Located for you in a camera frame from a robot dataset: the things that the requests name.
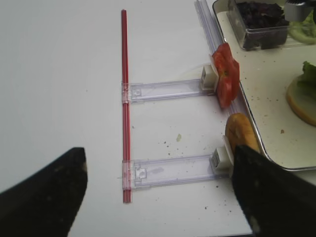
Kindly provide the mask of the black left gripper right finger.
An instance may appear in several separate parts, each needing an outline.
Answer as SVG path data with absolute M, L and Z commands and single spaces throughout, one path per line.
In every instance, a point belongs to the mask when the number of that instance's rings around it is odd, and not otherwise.
M 247 145 L 235 149 L 233 189 L 255 237 L 314 237 L 316 187 Z

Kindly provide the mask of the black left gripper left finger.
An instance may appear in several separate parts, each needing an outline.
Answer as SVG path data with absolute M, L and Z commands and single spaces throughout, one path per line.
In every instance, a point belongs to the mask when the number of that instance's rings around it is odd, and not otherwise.
M 85 196 L 85 150 L 71 148 L 32 176 L 1 192 L 2 237 L 66 237 Z

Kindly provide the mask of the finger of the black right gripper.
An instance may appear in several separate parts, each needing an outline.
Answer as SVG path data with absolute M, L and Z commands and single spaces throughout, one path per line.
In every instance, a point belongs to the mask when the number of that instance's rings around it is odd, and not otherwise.
M 285 20 L 302 22 L 313 9 L 313 0 L 286 0 L 284 4 Z

